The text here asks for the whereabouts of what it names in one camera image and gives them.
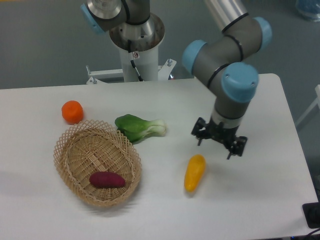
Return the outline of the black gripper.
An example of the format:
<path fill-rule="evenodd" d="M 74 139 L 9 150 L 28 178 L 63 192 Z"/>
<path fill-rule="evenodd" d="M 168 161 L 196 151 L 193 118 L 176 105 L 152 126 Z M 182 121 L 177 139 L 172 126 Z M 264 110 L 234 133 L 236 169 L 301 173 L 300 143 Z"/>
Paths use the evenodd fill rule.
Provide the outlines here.
<path fill-rule="evenodd" d="M 203 140 L 212 139 L 224 145 L 229 151 L 227 160 L 232 156 L 243 155 L 248 138 L 246 136 L 236 136 L 238 126 L 226 128 L 223 122 L 214 123 L 211 119 L 209 123 L 199 117 L 195 122 L 191 134 L 197 139 L 197 146 L 200 146 Z"/>

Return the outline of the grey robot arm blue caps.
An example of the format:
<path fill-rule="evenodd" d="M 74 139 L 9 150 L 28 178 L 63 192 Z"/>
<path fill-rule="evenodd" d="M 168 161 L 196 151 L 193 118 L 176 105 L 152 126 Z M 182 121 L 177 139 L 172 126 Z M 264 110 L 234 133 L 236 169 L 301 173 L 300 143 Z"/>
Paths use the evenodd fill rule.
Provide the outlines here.
<path fill-rule="evenodd" d="M 190 43 L 182 64 L 216 100 L 209 122 L 199 118 L 191 133 L 199 141 L 221 143 L 230 156 L 242 156 L 248 139 L 236 133 L 259 84 L 258 72 L 244 59 L 270 43 L 272 29 L 265 19 L 251 17 L 240 0 L 208 0 L 206 6 L 223 36 L 212 44 Z M 80 9 L 95 33 L 109 33 L 126 82 L 160 79 L 158 47 L 165 28 L 148 0 L 88 0 Z"/>

